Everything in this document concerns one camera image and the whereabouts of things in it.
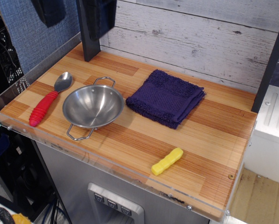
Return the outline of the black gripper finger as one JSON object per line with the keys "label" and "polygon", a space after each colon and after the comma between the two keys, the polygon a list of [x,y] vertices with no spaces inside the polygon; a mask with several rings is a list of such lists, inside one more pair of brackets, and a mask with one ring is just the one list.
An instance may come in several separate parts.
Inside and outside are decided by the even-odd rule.
{"label": "black gripper finger", "polygon": [[99,40],[115,26],[116,0],[83,0],[90,39]]}
{"label": "black gripper finger", "polygon": [[63,0],[31,0],[31,2],[40,20],[48,28],[58,24],[66,16]]}

